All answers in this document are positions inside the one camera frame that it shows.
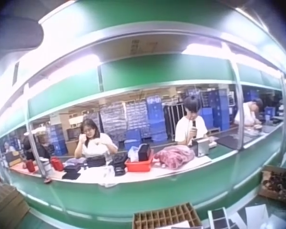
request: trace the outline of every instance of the red container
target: red container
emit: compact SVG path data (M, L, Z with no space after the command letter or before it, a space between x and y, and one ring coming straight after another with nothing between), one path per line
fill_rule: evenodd
M125 162L128 172L149 172L152 168L153 161L153 149L149 155L148 161L140 161L140 162L130 162L128 159Z
M34 163L32 160L28 160L26 161L25 165L27 166L27 170L30 172L30 173L33 173L35 172L35 166L34 166Z
M63 171L63 164L57 157L51 158L51 164L56 171Z

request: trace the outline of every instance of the boxes of parts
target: boxes of parts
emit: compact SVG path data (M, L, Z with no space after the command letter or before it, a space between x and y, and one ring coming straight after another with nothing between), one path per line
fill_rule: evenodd
M30 210L23 195L13 186L0 186L0 229L16 228Z
M155 211L136 213L133 229L157 229L188 221L190 227L201 226L201 221L190 203Z
M263 179L258 194L286 203L286 169L265 166L262 172Z

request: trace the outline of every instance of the cardboard box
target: cardboard box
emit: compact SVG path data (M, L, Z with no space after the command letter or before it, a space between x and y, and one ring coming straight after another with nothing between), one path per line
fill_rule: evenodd
M0 186L0 229L16 228L30 210L15 187Z
M258 194L286 203L286 169L265 166L263 179Z
M190 203L161 210L136 213L133 229L156 229L188 221L191 227L201 226L201 221Z

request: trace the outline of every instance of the pink fabric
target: pink fabric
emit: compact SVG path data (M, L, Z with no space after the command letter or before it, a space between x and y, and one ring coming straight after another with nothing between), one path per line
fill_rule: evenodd
M170 169L178 169L183 164L191 161L195 154L187 146L168 146L154 155L161 163L166 164Z

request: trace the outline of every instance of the orange basket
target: orange basket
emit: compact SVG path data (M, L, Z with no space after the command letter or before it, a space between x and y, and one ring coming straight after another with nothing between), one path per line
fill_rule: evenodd
M128 172L149 172L152 168L152 161L153 149L151 150L148 161L130 162L130 159L127 159L125 165Z

